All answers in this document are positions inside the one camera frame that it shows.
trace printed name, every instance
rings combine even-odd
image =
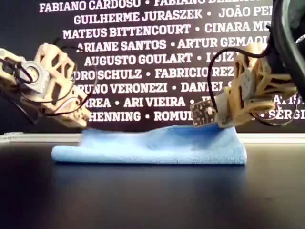
[[[122,42],[86,42],[77,45],[76,52],[113,52],[166,49],[166,40],[122,41]]]
[[[183,97],[126,98],[124,107],[174,107],[186,106]]]
[[[118,70],[94,70],[74,71],[75,80],[94,80],[96,75],[99,80],[133,80],[141,79],[141,69],[118,69]]]
[[[155,0],[154,6],[205,4],[205,0]]]
[[[219,92],[223,89],[223,82],[211,82],[212,90],[214,92]],[[182,82],[181,85],[181,92],[208,92],[208,83],[207,82]]]
[[[155,111],[154,121],[192,121],[191,111]]]
[[[250,7],[246,6],[241,8],[240,5],[236,5],[235,8],[221,8],[221,13],[218,14],[220,18],[249,16],[272,16],[272,6],[253,6],[253,10],[251,10]]]
[[[84,10],[103,10],[116,8],[140,7],[141,0],[91,0],[91,1],[71,1],[40,3],[39,13],[64,12],[64,11],[84,11]]]
[[[84,66],[191,63],[192,53],[88,56]]]
[[[90,122],[139,122],[140,112],[92,112]]]
[[[79,84],[77,87],[85,93],[92,91],[93,84]],[[113,94],[129,94],[129,93],[167,93],[167,83],[112,83],[98,84],[93,93],[106,94],[111,92]]]
[[[148,11],[141,17],[140,12],[108,13],[108,14],[87,14],[74,16],[75,25],[123,23],[138,21],[172,21],[202,19],[202,9],[194,10],[167,10]]]
[[[155,69],[155,78],[195,78],[207,77],[208,68],[157,68]],[[212,76],[234,76],[234,67],[213,67]]]
[[[157,35],[179,35],[189,34],[190,24],[176,25],[150,25],[150,26],[129,26],[129,27],[110,27],[63,30],[64,39],[88,39],[109,37],[129,37],[129,36],[157,36]]]
[[[266,25],[270,24],[270,21],[253,21],[253,29],[251,29],[251,26],[247,21],[206,23],[204,30],[207,33],[268,31]]]

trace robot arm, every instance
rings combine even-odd
[[[277,109],[273,102],[275,95],[288,99],[295,94],[305,94],[305,68],[302,68],[304,59],[299,58],[291,63],[291,59],[305,54],[305,40],[295,43],[305,34],[305,1],[292,0],[289,7],[285,8],[286,2],[289,0],[273,2],[271,35],[264,51],[260,44],[252,44],[247,47],[248,52],[237,48],[218,52],[240,53],[234,62],[235,76],[231,86],[225,87],[220,95],[214,98],[210,90],[210,100],[191,105],[194,126],[216,122],[221,128],[228,128],[253,119],[267,125],[282,126],[262,120],[260,115]],[[284,32],[279,33],[287,30],[287,27],[291,37]],[[288,48],[285,44],[291,43],[291,40],[293,46]]]
[[[74,67],[68,55],[51,44],[41,45],[34,61],[0,49],[0,90],[67,127],[84,128],[91,113],[83,106],[87,94],[71,81]]]

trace cable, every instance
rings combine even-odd
[[[3,65],[5,65],[5,66],[7,66],[9,68],[11,68],[15,73],[18,72],[18,70],[23,71],[26,74],[26,76],[30,79],[29,81],[22,79],[18,74],[14,75],[15,78],[17,78],[22,83],[30,84],[30,83],[35,83],[35,82],[38,81],[38,78],[35,81],[33,80],[32,76],[21,65],[22,64],[21,62],[17,62],[14,65],[14,64],[12,64],[12,63],[4,60],[4,59],[0,59],[0,63],[2,63]]]
[[[209,88],[209,94],[211,97],[211,101],[212,101],[212,105],[213,108],[215,109],[216,112],[218,112],[217,109],[217,103],[215,101],[215,97],[214,97],[214,93],[213,93],[213,87],[212,87],[212,67],[214,65],[215,60],[224,52],[238,52],[240,54],[243,54],[247,57],[252,57],[252,58],[263,58],[266,55],[268,55],[271,51],[271,44],[270,42],[268,42],[268,45],[266,47],[266,49],[261,53],[261,54],[254,54],[254,53],[250,53],[247,52],[245,50],[239,49],[239,48],[235,48],[235,47],[228,47],[228,48],[224,48],[222,50],[220,50],[212,59],[211,62],[209,63],[209,67],[208,67],[208,74],[207,74],[207,83],[208,83],[208,88]]]
[[[67,99],[65,102],[63,102],[55,111],[54,114],[57,113],[58,111],[60,111],[61,109],[63,109],[65,106],[67,106],[71,101],[77,101],[80,103],[80,100],[77,97],[71,97],[69,99]]]
[[[272,118],[262,118],[262,117],[259,116],[257,113],[255,113],[254,116],[255,116],[256,118],[262,119],[262,120],[264,120],[264,121],[273,121],[273,120],[277,119],[277,117],[278,117],[279,114],[280,114],[280,108],[279,108],[279,105],[278,105],[278,104],[276,104],[275,111],[276,111],[276,114],[275,114],[275,116],[272,117]]]
[[[77,50],[81,50],[81,51],[84,51],[83,49],[81,48],[78,48],[78,47],[75,47],[75,46],[62,46],[61,49],[64,50],[64,49],[77,49]],[[93,92],[97,86],[97,83],[98,83],[98,77],[97,77],[97,67],[94,66],[95,68],[95,81],[94,81],[94,85],[93,85],[93,88],[92,90],[87,94],[86,98],[80,103],[80,105],[72,110],[72,111],[69,111],[69,112],[61,112],[61,113],[52,113],[52,114],[45,114],[46,117],[54,117],[54,116],[60,116],[60,115],[68,115],[68,114],[71,114],[71,113],[74,113],[76,111],[78,111],[79,109],[81,109],[81,107],[88,101],[88,99],[91,98],[91,96],[93,95]]]
[[[0,92],[0,95],[7,100],[9,103],[13,104],[32,124],[37,124],[38,119],[34,120],[31,116],[16,102],[14,102],[10,96],[5,94],[4,92]]]
[[[51,100],[51,101],[34,101],[32,99],[29,99],[22,91],[22,89],[19,87],[19,90],[20,90],[20,93],[22,95],[23,98],[25,98],[25,100],[27,100],[28,102],[30,103],[33,103],[33,104],[50,104],[50,103],[55,103],[55,102],[58,102],[58,101],[61,101],[65,98],[67,98],[67,96],[70,94],[70,92],[72,91],[74,85],[76,83],[76,78],[74,77],[73,78],[73,81],[72,81],[72,85],[70,87],[70,89],[68,90],[68,92],[62,97],[62,98],[59,98],[59,99],[56,99],[56,100]]]
[[[267,122],[261,118],[258,118],[258,117],[255,117],[252,113],[250,114],[256,121],[260,122],[261,124],[264,124],[264,125],[267,125],[267,126],[272,126],[272,127],[283,127],[283,126],[286,126],[288,124],[290,124],[294,118],[295,118],[295,115],[296,115],[296,111],[299,107],[299,97],[300,97],[300,94],[298,93],[297,96],[296,96],[296,102],[295,102],[295,107],[293,109],[294,113],[291,117],[291,119],[285,123],[270,123],[270,122]]]

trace black wire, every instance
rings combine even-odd
[[[68,96],[68,95],[70,94],[70,92],[72,91],[72,89],[73,89],[75,83],[76,83],[76,78],[74,77],[74,78],[73,78],[73,81],[72,81],[72,85],[71,85],[70,89],[68,90],[68,92],[67,92],[62,98],[59,98],[59,99],[56,99],[56,100],[51,100],[51,101],[34,101],[34,100],[32,100],[32,99],[29,99],[29,98],[24,94],[24,92],[22,91],[21,88],[19,88],[19,90],[20,90],[20,93],[21,93],[22,97],[23,97],[25,100],[27,100],[28,102],[30,102],[30,103],[33,103],[33,104],[50,104],[50,103],[56,103],[56,102],[58,102],[58,101],[61,101],[61,100],[65,99],[65,98],[67,98],[67,96]]]
[[[12,105],[14,105],[32,124],[37,124],[38,122],[38,119],[34,120],[33,118],[31,118],[31,116],[19,105],[17,104],[16,102],[14,102],[12,100],[12,98],[5,94],[4,92],[0,92],[0,95],[5,99],[7,100],[9,103],[11,103]]]
[[[35,83],[35,82],[38,81],[38,78],[37,78],[35,81],[33,80],[32,76],[22,67],[21,62],[17,62],[15,65],[12,64],[12,63],[10,63],[10,62],[8,62],[8,61],[6,61],[6,60],[4,60],[4,59],[0,59],[0,62],[1,62],[3,65],[6,65],[7,67],[11,68],[11,69],[14,71],[14,73],[17,73],[18,70],[23,71],[23,72],[26,74],[26,76],[30,79],[29,81],[27,81],[27,80],[22,79],[18,74],[14,74],[14,76],[15,76],[20,82],[22,82],[22,83],[27,83],[27,84],[31,84],[31,83]]]
[[[210,97],[211,97],[212,105],[213,105],[213,108],[215,109],[216,112],[218,112],[218,109],[217,109],[217,104],[216,104],[214,93],[213,93],[212,82],[211,82],[212,79],[211,78],[212,78],[212,67],[213,67],[213,64],[214,64],[215,60],[218,58],[218,56],[220,56],[224,52],[239,52],[240,54],[243,54],[245,56],[260,59],[260,58],[263,58],[266,55],[268,55],[270,53],[270,50],[271,50],[270,44],[267,45],[266,49],[261,54],[254,54],[254,53],[250,53],[250,52],[247,52],[247,51],[239,49],[239,48],[229,47],[229,48],[225,48],[225,49],[220,50],[211,59],[211,62],[209,64],[209,68],[208,68],[207,83],[208,83],[209,94],[210,94]]]
[[[256,121],[260,122],[261,124],[267,125],[267,126],[272,126],[272,127],[283,127],[283,126],[286,126],[286,125],[290,124],[290,123],[294,120],[294,118],[295,118],[297,109],[298,109],[298,107],[299,107],[299,103],[298,103],[299,97],[300,97],[300,94],[297,94],[297,96],[296,96],[296,102],[295,102],[295,107],[294,107],[294,113],[293,113],[291,119],[290,119],[289,121],[285,122],[285,123],[271,123],[271,122],[268,122],[268,121],[265,121],[265,120],[262,120],[262,119],[260,119],[260,118],[255,117],[252,113],[251,113],[250,115],[251,115],[251,117],[253,117]]]
[[[76,50],[81,50],[81,51],[84,51],[83,49],[81,48],[78,48],[78,47],[75,47],[75,46],[62,46],[60,48],[61,50],[64,50],[64,49],[76,49]],[[94,81],[94,84],[93,84],[93,88],[92,90],[87,94],[86,98],[80,103],[80,105],[74,109],[73,111],[69,111],[69,112],[61,112],[61,113],[52,113],[52,114],[45,114],[46,117],[54,117],[54,116],[60,116],[60,115],[68,115],[68,114],[71,114],[71,113],[74,113],[76,111],[78,111],[79,109],[81,109],[81,107],[88,101],[88,99],[91,98],[91,96],[93,95],[93,92],[97,86],[97,83],[98,83],[98,77],[97,77],[97,67],[95,66],[95,81]]]

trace circuit board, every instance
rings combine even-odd
[[[216,111],[211,100],[200,101],[191,105],[193,125],[201,127],[215,121]]]

